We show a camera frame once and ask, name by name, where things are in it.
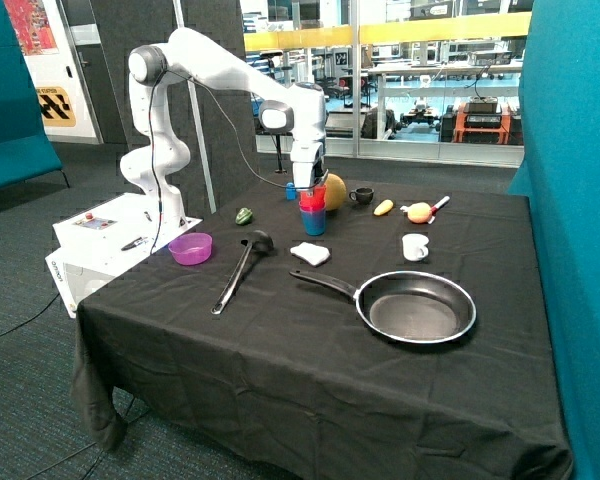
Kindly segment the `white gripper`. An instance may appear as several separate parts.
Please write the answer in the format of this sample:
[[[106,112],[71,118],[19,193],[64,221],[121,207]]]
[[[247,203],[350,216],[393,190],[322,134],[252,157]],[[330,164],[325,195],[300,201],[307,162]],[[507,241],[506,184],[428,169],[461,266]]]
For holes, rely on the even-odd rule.
[[[290,152],[293,183],[298,190],[311,190],[323,185],[329,171],[324,165],[322,142],[294,142]]]

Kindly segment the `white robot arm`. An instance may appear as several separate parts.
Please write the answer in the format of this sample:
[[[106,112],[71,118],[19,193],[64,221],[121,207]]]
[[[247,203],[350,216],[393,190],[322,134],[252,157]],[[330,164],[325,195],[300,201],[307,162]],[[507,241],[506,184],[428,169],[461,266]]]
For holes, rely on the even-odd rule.
[[[189,28],[175,30],[165,43],[135,48],[128,66],[133,125],[150,143],[124,155],[121,169],[147,196],[152,217],[172,224],[185,217],[179,189],[166,180],[190,162],[188,146],[172,128],[167,95],[169,86],[182,81],[260,97],[261,125],[271,133],[292,136],[295,187],[307,191],[325,182],[327,112],[319,85],[298,82],[285,87]]]

